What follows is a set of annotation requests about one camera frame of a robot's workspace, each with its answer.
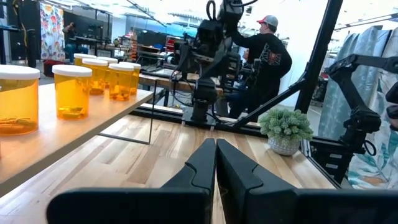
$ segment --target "white bottle cap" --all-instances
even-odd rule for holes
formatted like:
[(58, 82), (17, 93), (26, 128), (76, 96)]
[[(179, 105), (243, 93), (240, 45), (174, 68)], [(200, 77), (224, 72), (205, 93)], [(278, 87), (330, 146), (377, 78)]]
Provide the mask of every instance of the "white bottle cap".
[(97, 56), (95, 55), (87, 55), (87, 54), (73, 54), (75, 56), (75, 58), (97, 58)]
[(0, 65), (0, 79), (32, 80), (40, 78), (40, 70), (17, 65)]
[(108, 62), (105, 60), (98, 60), (92, 58), (83, 58), (81, 62), (83, 62), (86, 65), (108, 66)]
[(134, 66), (134, 68), (141, 69), (141, 65), (138, 63), (131, 63), (131, 62), (119, 62), (119, 64), (128, 64)]
[(134, 66), (127, 64), (127, 63), (123, 63), (123, 64), (111, 63), (111, 64), (109, 64), (109, 68), (119, 70), (119, 71), (127, 71), (127, 72), (134, 71)]
[(90, 77), (93, 71), (90, 68), (75, 65), (53, 65), (52, 73), (68, 77)]
[(116, 58), (108, 58), (108, 57), (97, 57), (97, 59), (105, 60), (108, 63), (117, 63), (118, 60)]

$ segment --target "man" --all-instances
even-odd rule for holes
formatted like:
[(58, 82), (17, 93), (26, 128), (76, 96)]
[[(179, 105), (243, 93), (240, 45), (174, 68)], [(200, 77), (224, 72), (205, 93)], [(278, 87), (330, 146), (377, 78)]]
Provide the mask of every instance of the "man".
[(280, 79), (289, 72), (292, 58), (286, 51), (282, 41), (274, 34), (278, 26), (275, 16), (266, 16), (257, 21), (260, 33), (251, 37), (243, 37), (238, 31), (232, 35), (232, 41), (241, 47), (249, 49), (247, 63), (253, 64), (254, 59), (260, 59), (260, 68), (255, 80), (248, 86), (248, 90), (235, 99), (229, 112), (230, 118), (239, 118), (248, 109), (253, 112), (262, 104), (278, 95)]
[(84, 53), (88, 54), (88, 49), (86, 47), (82, 46), (76, 46), (70, 39), (75, 38), (76, 36), (76, 25), (74, 22), (71, 22), (69, 25), (67, 25), (65, 28), (63, 28), (62, 32), (65, 34), (65, 51), (69, 55), (69, 62), (73, 63), (75, 57), (75, 53)]

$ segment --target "table leg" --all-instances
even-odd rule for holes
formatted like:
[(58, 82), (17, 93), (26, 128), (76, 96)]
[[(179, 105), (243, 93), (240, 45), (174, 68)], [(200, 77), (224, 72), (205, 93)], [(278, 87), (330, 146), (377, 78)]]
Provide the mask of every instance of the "table leg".
[(151, 116), (150, 116), (150, 128), (149, 128), (149, 139), (148, 141), (141, 141), (141, 140), (136, 140), (136, 139), (131, 139), (131, 138), (125, 138), (121, 136), (115, 136), (112, 134), (105, 134), (105, 133), (99, 133), (99, 136), (103, 137), (108, 137), (108, 138), (113, 138), (113, 139), (118, 139), (118, 140), (123, 140), (123, 141), (129, 141), (129, 142), (135, 142), (139, 144), (150, 144), (150, 140), (152, 138), (152, 125), (154, 122), (154, 110), (155, 110), (155, 98), (156, 98), (156, 88), (157, 88), (157, 80), (155, 80), (155, 89), (154, 89), (154, 95), (152, 97), (152, 111), (151, 111)]
[(167, 107), (169, 105), (169, 95), (170, 92), (168, 90), (166, 90), (166, 92), (164, 93), (164, 102), (163, 102), (163, 106)]

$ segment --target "robotic arm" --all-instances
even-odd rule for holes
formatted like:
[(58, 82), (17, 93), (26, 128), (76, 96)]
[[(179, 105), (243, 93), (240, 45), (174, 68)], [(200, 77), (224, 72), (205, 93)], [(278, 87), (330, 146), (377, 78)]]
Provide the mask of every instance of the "robotic arm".
[(242, 0), (223, 0), (217, 18), (213, 8), (213, 17), (210, 15), (210, 5), (215, 6), (214, 1), (207, 4), (209, 20), (204, 20), (197, 33), (197, 39), (201, 46), (197, 48), (199, 54), (207, 54), (214, 57), (214, 61), (205, 69), (197, 80), (192, 95), (192, 110), (186, 110), (183, 120), (192, 123), (214, 125), (214, 119), (208, 115), (208, 108), (217, 99), (216, 85), (211, 77), (226, 75), (231, 55), (232, 40), (230, 35), (238, 28), (238, 22), (243, 15)]
[(326, 71), (330, 78), (337, 82), (351, 108), (350, 119), (343, 123), (346, 132), (340, 140), (355, 149), (362, 149), (367, 133), (378, 131), (381, 125), (380, 116), (365, 105), (351, 80), (352, 73), (360, 65), (398, 73), (398, 57), (382, 58), (353, 54), (335, 62)]

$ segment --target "black robotic arm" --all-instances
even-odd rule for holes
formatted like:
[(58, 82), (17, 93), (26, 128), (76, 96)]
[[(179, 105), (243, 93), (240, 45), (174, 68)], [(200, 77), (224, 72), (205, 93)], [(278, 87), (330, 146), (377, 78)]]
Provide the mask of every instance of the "black robotic arm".
[(381, 58), (353, 54), (335, 62), (326, 71), (330, 78), (337, 82), (351, 108), (350, 119), (343, 124), (346, 132), (340, 141), (354, 149), (362, 149), (366, 135), (378, 131), (381, 125), (380, 116), (366, 106), (351, 80), (352, 73), (360, 65), (398, 73), (398, 57)]

